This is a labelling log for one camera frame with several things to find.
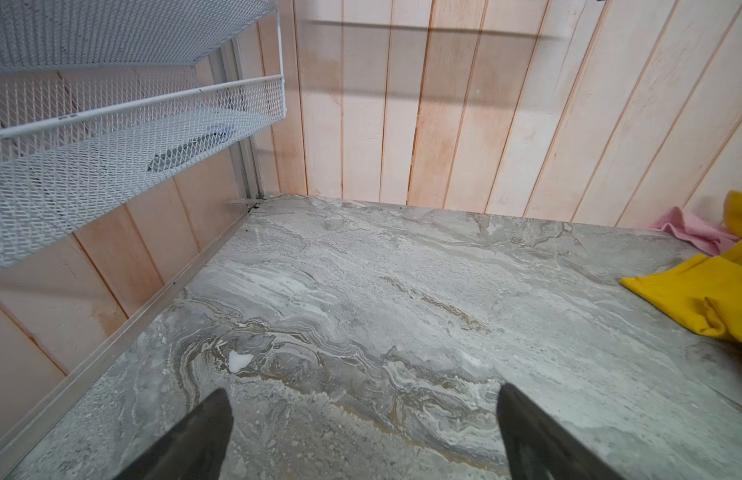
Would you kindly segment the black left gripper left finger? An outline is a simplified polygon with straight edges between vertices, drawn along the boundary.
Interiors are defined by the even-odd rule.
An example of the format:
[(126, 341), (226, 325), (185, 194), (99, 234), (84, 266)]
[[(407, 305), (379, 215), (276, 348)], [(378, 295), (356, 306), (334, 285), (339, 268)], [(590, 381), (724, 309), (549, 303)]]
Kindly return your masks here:
[(119, 479), (218, 479), (234, 425), (226, 391), (214, 390)]

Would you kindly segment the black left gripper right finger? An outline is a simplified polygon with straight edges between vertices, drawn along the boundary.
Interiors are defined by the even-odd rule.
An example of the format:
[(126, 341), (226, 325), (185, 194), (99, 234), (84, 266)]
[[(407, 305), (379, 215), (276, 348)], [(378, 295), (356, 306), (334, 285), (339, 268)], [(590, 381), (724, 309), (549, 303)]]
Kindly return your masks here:
[(622, 476), (511, 383), (496, 416), (513, 479), (620, 479)]

